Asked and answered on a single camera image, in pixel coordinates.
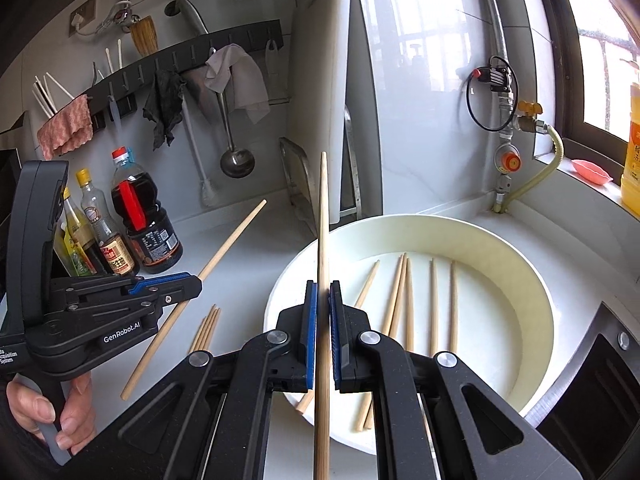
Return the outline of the person left hand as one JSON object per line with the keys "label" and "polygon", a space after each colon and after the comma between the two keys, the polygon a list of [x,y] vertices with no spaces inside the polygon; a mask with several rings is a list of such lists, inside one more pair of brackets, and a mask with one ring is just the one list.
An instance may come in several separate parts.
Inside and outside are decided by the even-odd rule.
{"label": "person left hand", "polygon": [[88,372],[70,382],[70,392],[61,414],[41,393],[12,379],[6,386],[9,409],[16,422],[40,440],[38,425],[60,419],[61,430],[55,437],[63,451],[77,454],[96,436],[96,410],[92,405],[92,376]]}

